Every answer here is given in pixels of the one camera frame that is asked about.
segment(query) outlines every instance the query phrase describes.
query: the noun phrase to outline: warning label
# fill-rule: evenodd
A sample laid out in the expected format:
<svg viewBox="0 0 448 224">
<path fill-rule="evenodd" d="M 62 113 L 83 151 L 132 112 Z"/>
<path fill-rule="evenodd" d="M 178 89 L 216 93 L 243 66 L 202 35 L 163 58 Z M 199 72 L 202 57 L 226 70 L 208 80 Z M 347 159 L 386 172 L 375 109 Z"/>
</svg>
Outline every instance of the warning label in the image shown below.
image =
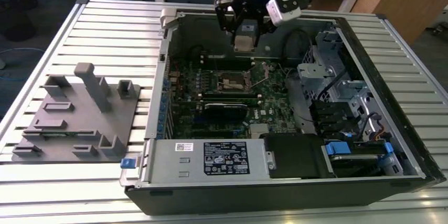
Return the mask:
<svg viewBox="0 0 448 224">
<path fill-rule="evenodd" d="M 207 175 L 250 174 L 246 142 L 204 143 L 204 173 Z"/>
</svg>

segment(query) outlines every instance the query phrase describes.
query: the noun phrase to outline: blue latch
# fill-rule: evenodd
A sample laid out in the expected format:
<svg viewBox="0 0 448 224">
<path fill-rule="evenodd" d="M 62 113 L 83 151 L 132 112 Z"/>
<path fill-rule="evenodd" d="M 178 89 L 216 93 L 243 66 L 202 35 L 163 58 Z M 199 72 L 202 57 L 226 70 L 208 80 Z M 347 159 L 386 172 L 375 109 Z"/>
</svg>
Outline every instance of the blue latch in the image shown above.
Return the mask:
<svg viewBox="0 0 448 224">
<path fill-rule="evenodd" d="M 135 158 L 123 158 L 120 162 L 122 169 L 135 169 L 138 160 Z"/>
<path fill-rule="evenodd" d="M 390 142 L 384 143 L 384 147 L 386 147 L 386 150 L 387 150 L 388 153 L 394 152 L 394 147 L 392 147 L 392 144 Z"/>
<path fill-rule="evenodd" d="M 326 145 L 328 155 L 351 154 L 347 142 L 331 142 Z"/>
</svg>

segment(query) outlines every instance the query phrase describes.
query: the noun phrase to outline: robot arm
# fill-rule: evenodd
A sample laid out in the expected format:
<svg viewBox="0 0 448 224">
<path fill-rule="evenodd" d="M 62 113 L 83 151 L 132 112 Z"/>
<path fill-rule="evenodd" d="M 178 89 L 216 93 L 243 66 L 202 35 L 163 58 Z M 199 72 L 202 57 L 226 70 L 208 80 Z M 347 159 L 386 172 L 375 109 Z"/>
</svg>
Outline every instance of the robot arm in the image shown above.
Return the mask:
<svg viewBox="0 0 448 224">
<path fill-rule="evenodd" d="M 258 22 L 255 30 L 254 47 L 258 46 L 260 36 L 275 32 L 278 26 L 284 22 L 300 17 L 302 10 L 307 9 L 311 0 L 216 0 L 215 11 L 220 29 L 232 34 L 235 45 L 236 32 L 246 19 Z M 230 7 L 232 16 L 227 16 Z"/>
</svg>

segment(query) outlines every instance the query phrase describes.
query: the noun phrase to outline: aluminum extrusion table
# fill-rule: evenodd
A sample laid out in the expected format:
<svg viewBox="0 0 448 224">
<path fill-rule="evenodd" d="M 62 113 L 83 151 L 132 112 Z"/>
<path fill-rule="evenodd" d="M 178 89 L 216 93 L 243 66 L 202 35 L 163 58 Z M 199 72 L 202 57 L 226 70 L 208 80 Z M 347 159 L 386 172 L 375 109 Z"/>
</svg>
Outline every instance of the aluminum extrusion table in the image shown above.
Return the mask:
<svg viewBox="0 0 448 224">
<path fill-rule="evenodd" d="M 448 182 L 418 193 L 395 195 L 366 207 L 247 212 L 224 215 L 146 216 L 119 184 L 119 164 L 11 163 L 14 146 L 34 119 L 47 91 L 48 74 L 71 82 L 78 62 L 96 65 L 108 83 L 131 79 L 143 87 L 128 153 L 143 150 L 154 75 L 158 65 L 160 11 L 208 5 L 80 0 L 0 124 L 2 223 L 446 223 Z M 331 12 L 307 14 L 334 16 Z M 432 156 L 448 176 L 448 95 L 387 20 L 344 14 Z M 138 170 L 130 170 L 128 179 Z"/>
</svg>

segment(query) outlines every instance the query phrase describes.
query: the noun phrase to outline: floor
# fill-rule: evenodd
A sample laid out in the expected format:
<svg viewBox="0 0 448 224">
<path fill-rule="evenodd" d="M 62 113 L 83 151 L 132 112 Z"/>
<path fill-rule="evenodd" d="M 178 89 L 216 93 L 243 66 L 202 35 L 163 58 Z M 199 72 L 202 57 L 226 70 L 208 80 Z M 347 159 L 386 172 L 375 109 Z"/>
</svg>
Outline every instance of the floor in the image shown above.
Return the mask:
<svg viewBox="0 0 448 224">
<path fill-rule="evenodd" d="M 28 16 L 38 29 L 38 35 L 24 42 L 10 42 L 0 36 L 0 51 L 10 48 L 35 47 L 46 49 L 64 22 L 76 0 L 39 0 L 39 7 L 28 11 Z M 168 0 L 170 2 L 210 4 L 214 0 Z M 448 89 L 448 36 L 435 37 L 424 32 L 412 46 L 416 54 L 430 68 L 432 74 Z M 38 64 L 42 53 L 38 51 L 12 51 L 0 55 L 7 63 L 0 70 L 0 119 L 3 118 L 16 96 Z M 3 78 L 22 81 L 7 81 Z"/>
</svg>

